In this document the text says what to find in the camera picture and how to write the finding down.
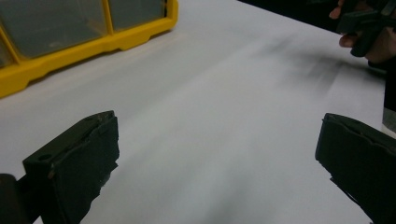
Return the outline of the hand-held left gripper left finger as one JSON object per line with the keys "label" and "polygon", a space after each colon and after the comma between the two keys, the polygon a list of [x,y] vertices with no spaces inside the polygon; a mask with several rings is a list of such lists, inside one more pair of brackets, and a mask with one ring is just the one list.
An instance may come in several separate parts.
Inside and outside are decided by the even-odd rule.
{"label": "hand-held left gripper left finger", "polygon": [[118,119],[112,111],[88,116],[23,160],[28,217],[44,224],[79,224],[117,167]]}

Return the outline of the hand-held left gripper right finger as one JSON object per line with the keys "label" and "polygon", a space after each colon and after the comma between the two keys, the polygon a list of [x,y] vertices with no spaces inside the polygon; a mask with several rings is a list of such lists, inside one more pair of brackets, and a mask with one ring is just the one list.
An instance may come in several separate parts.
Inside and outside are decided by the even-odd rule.
{"label": "hand-held left gripper right finger", "polygon": [[315,158],[373,224],[396,224],[396,139],[358,120],[328,113]]}

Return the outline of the yellow drawer organizer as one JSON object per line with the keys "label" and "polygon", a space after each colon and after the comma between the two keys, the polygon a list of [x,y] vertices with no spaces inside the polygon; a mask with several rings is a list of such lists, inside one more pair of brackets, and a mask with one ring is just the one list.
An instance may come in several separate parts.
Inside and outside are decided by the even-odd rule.
{"label": "yellow drawer organizer", "polygon": [[0,0],[0,98],[172,29],[177,0]]}

